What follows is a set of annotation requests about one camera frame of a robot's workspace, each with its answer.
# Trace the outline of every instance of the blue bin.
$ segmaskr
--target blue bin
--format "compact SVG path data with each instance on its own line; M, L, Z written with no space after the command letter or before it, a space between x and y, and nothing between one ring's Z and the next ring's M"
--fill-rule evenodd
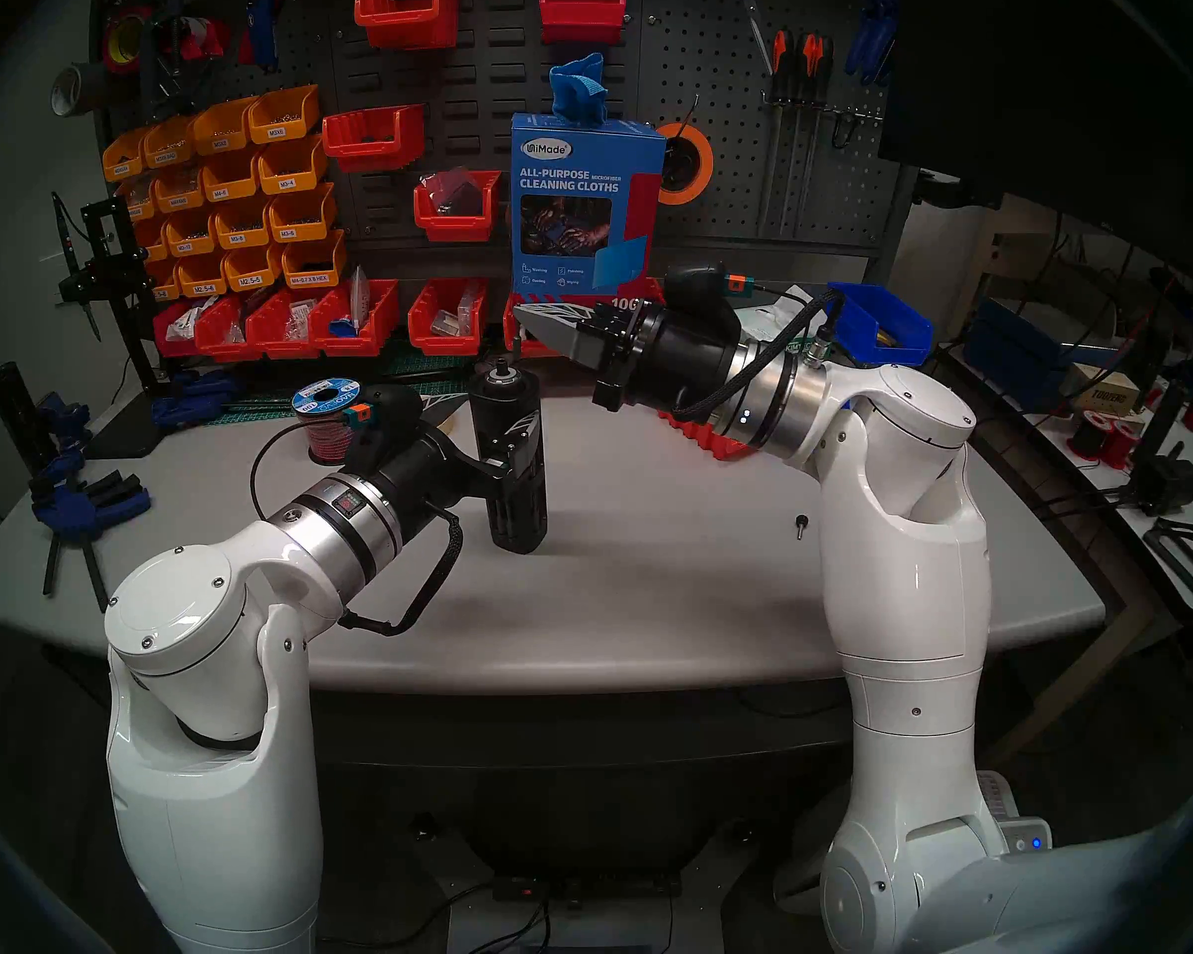
M827 284L845 295L835 343L861 365L922 365L933 349L933 322L900 296L872 284ZM897 343L879 343L883 328Z

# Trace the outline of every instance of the screwdriver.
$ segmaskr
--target screwdriver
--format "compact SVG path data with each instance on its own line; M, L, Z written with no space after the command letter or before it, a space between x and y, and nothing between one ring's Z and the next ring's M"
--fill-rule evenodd
M795 61L789 51L795 47L791 30L779 30L773 37L773 78L769 81L769 101L773 104L773 137L769 140L768 157L765 160L765 184L760 188L760 228L768 221L768 205L773 197L773 172L778 168L778 144L783 137L783 109L791 101Z
M795 103L795 137L791 140L791 163L795 165L795 156L801 151L801 120L804 118L804 105L812 101L815 92L815 76L817 66L822 61L822 38L817 33L805 33L801 38L799 50L793 61L793 76L791 80L791 98ZM783 217L778 222L778 235L786 234L786 216L791 205L791 188L787 184L786 193L783 196Z
M822 109L827 103L830 86L830 69L835 66L835 42L830 37L821 41L821 56L817 60L817 72L812 75L812 91L809 103L812 107L812 138L809 141L809 156L804 161L804 175L801 178L801 199L795 205L795 228L792 234L801 234L801 218L804 217L804 198L808 197L809 178L812 175L812 156L817 153L817 129L822 124Z

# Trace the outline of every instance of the blue spool label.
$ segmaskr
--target blue spool label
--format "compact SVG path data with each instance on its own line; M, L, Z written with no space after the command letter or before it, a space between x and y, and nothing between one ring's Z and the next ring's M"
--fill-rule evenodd
M291 398L291 408L302 416L334 414L358 399L361 388L353 379L323 379L307 385Z

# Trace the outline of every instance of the white table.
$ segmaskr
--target white table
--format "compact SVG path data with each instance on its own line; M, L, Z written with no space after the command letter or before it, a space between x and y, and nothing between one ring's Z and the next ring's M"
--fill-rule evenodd
M795 538L795 516L817 513L815 481L764 454L717 461L642 407L614 415L587 397L549 397L543 415L549 535L538 551L496 549L484 503L460 502L464 552L421 620L397 638L332 628L310 644L315 687L537 695L840 675L817 532ZM162 550L215 543L254 519L248 470L286 422L198 427L147 458L89 461L84 477L117 467L154 497L149 513L99 540L107 586ZM475 450L466 405L453 416L453 440ZM324 471L307 457L304 435L289 435L262 461L262 507L273 512ZM1100 625L1101 600L1034 515L976 454L969 473L994 558L990 648ZM435 520L352 608L396 620L445 543ZM24 497L0 527L0 624L101 655L79 551L63 549L57 593L41 595L48 544Z

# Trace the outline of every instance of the white wall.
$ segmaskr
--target white wall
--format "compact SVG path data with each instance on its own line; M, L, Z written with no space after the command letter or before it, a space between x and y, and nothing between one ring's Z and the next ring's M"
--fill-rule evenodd
M55 389L97 416L125 351L110 306L94 306L100 343L82 310L54 308L66 271L49 200L57 191L79 223L80 206L105 197L92 118L57 118L48 105L63 66L87 60L88 31L89 0L41 0L0 56L0 364L17 361L31 397ZM81 264L87 253L76 241ZM1 515L26 491L26 477L0 422Z

